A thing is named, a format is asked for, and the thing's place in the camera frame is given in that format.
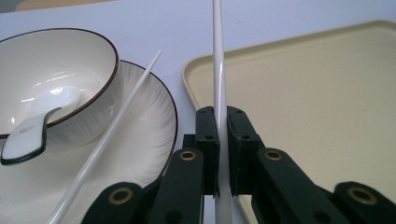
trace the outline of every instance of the chopstick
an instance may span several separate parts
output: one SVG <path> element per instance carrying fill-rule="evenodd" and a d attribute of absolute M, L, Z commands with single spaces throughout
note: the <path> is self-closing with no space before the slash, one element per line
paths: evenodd
<path fill-rule="evenodd" d="M 103 134 L 102 138 L 96 145 L 96 148 L 93 150 L 90 157 L 85 161 L 84 165 L 82 166 L 82 168 L 79 170 L 78 174 L 76 175 L 73 183 L 67 189 L 66 193 L 64 194 L 62 199 L 58 202 L 55 209 L 53 210 L 52 214 L 50 215 L 50 217 L 47 221 L 48 224 L 60 223 L 62 221 L 62 219 L 64 218 L 64 215 L 66 214 L 67 210 L 69 209 L 69 207 L 75 200 L 76 196 L 78 195 L 78 192 L 81 189 L 83 183 L 85 182 L 85 179 L 90 175 L 95 164 L 98 162 L 102 153 L 106 149 L 112 135 L 119 127 L 122 119 L 126 116 L 126 114 L 127 114 L 126 111 L 129 109 L 129 106 L 131 105 L 133 99 L 136 97 L 136 95 L 139 92 L 140 88 L 142 87 L 143 83 L 149 76 L 149 73 L 150 73 L 152 67 L 157 62 L 161 53 L 162 53 L 161 50 L 158 51 L 158 53 L 155 55 L 154 59 L 152 60 L 152 62 L 150 63 L 150 65 L 148 66 L 146 71 L 143 73 L 142 77 L 137 81 L 136 85 L 134 86 L 130 95 L 128 96 L 125 104 L 120 109 L 120 112 L 117 114 L 117 116 L 110 123 L 110 125 L 106 129 L 106 132 Z"/>
<path fill-rule="evenodd" d="M 213 0 L 214 109 L 220 140 L 219 192 L 215 198 L 216 223 L 231 224 L 232 197 L 228 161 L 227 97 L 222 38 L 221 0 Z"/>

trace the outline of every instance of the beige tray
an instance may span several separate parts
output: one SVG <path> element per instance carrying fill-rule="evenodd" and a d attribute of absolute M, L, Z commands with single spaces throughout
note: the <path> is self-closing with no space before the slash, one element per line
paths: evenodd
<path fill-rule="evenodd" d="M 319 186 L 369 185 L 396 202 L 396 24 L 375 21 L 225 54 L 228 105 Z M 196 108 L 213 105 L 212 56 L 188 63 Z M 249 201 L 240 198 L 248 216 Z"/>

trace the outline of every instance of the table surface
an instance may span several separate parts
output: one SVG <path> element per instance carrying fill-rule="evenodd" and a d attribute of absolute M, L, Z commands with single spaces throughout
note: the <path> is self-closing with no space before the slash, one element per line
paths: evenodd
<path fill-rule="evenodd" d="M 222 2 L 222 11 L 225 50 L 367 21 L 396 22 L 396 1 L 392 0 L 229 0 Z M 194 133 L 195 109 L 181 75 L 189 61 L 212 53 L 211 1 L 117 0 L 0 14 L 0 39 L 54 27 L 104 35 L 121 59 L 142 66 L 162 49 L 153 73 L 168 87 L 177 105 L 176 149 L 181 148 L 185 133 Z M 214 210 L 211 197 L 205 197 L 205 223 L 214 223 Z M 244 222 L 237 212 L 234 218 L 234 223 Z"/>

